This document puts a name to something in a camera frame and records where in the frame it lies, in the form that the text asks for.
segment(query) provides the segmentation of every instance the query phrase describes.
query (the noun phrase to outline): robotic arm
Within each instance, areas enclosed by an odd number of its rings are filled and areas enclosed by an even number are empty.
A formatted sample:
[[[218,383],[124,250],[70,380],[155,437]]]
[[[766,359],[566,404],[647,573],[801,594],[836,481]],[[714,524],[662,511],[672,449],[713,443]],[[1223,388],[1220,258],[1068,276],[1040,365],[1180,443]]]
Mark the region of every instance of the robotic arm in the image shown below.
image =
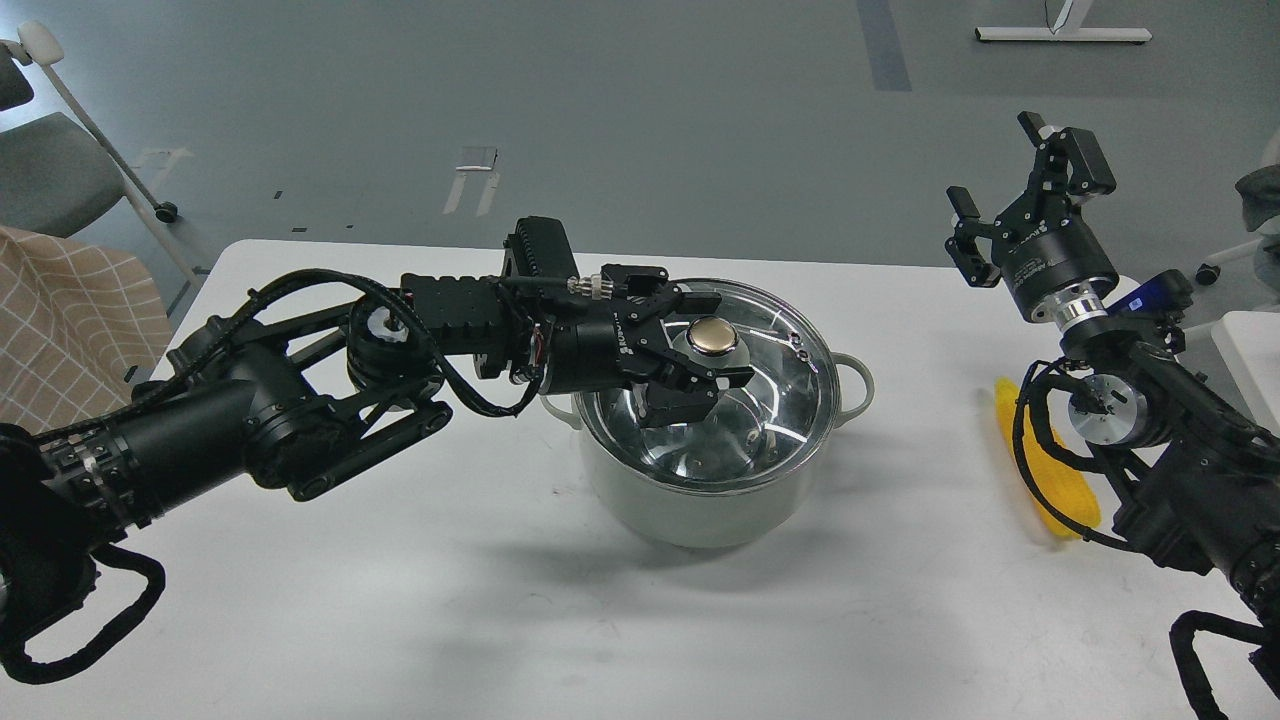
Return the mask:
[[[518,414],[538,393],[632,389],[644,427],[704,419],[749,366],[710,368],[672,348],[662,319],[709,315],[719,296],[687,292],[662,268],[605,265],[580,277],[564,228],[524,218],[504,243],[500,275],[406,274],[398,290],[334,270],[300,270],[230,318],[212,316],[169,352],[174,377],[140,386],[128,407],[33,437],[0,425],[0,664],[17,680],[50,683],[97,661],[142,621],[164,589],[159,562],[116,547],[125,529],[248,473],[308,501],[439,432],[448,384],[485,416]],[[356,302],[273,324],[276,300],[340,282]],[[294,352],[289,343],[317,333]],[[346,350],[357,392],[317,393],[303,370]],[[500,407],[449,364],[471,355],[480,378],[526,384]],[[375,429],[393,410],[407,415]],[[95,561],[133,570],[147,588],[83,650],[36,662],[27,641],[79,609]]]
[[[1114,191],[1115,178],[1089,131],[1051,127],[1034,113],[1018,119],[1036,146],[1027,190],[984,223],[965,188],[948,188],[956,218],[946,249],[970,286],[995,287],[1004,278],[1023,319],[1052,320],[1062,333],[1062,359],[1028,370],[1014,421],[1015,451],[1021,450],[1029,406],[1036,439],[1050,455],[1106,475],[1120,500],[1114,518],[1119,537],[1053,509],[1023,455],[1019,469],[1037,500],[1084,539],[1140,552],[1161,568],[1201,575],[1217,568],[1257,616],[1261,626],[1206,612],[1188,612],[1174,624],[1174,655],[1198,716],[1225,717],[1192,650],[1196,630],[1261,646],[1251,660],[1280,697],[1280,441],[1211,392],[1203,375],[1176,363],[1184,348],[1178,323],[1190,306],[1190,284],[1181,273],[1161,273],[1103,305],[1117,275],[1080,206]],[[991,241],[989,260],[979,238]],[[1071,425],[1091,457],[1053,442],[1052,391],[1070,395]],[[1133,452],[1161,445],[1166,447],[1152,466]]]

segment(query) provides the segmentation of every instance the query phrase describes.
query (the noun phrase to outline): plaid fabric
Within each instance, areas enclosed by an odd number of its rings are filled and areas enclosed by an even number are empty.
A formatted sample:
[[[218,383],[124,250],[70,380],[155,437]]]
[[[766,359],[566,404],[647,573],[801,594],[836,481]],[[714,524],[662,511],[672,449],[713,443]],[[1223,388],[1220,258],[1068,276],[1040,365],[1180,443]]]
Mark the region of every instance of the plaid fabric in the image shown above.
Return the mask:
[[[40,433],[128,404],[173,336],[137,258],[0,227],[0,421]]]

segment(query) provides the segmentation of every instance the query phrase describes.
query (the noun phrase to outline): pot lid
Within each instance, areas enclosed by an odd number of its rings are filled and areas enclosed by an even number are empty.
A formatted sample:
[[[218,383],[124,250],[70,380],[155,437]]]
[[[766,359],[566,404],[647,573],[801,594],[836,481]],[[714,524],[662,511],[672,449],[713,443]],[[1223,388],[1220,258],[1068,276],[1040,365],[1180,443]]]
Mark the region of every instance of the pot lid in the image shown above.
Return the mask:
[[[580,393],[584,424],[618,461],[662,484],[692,492],[740,491],[805,462],[835,423],[836,366],[818,331],[777,297],[732,281],[677,281],[718,292],[716,315],[668,315],[672,347],[707,366],[740,365],[755,375],[722,391],[700,423],[641,428],[628,389]]]

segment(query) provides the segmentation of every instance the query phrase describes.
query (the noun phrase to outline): lid knob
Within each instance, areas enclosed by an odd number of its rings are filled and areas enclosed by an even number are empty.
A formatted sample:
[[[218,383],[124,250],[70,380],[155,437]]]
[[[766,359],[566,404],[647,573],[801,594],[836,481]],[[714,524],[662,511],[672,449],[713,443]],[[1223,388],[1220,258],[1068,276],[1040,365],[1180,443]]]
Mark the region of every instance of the lid knob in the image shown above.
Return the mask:
[[[694,351],[710,357],[727,355],[737,347],[737,331],[732,324],[714,316],[694,320],[685,331],[685,338]]]

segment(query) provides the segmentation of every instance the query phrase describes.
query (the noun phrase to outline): chair caster wheel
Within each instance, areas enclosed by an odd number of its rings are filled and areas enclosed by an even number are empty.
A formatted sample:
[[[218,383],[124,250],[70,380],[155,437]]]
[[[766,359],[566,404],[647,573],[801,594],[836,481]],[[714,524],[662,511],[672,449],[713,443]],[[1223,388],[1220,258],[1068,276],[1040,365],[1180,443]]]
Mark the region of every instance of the chair caster wheel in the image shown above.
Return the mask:
[[[1221,274],[1222,268],[1202,264],[1199,268],[1196,268],[1196,282],[1204,286],[1213,284]]]
[[[172,223],[178,219],[178,206],[173,202],[156,205],[156,219],[161,223]]]

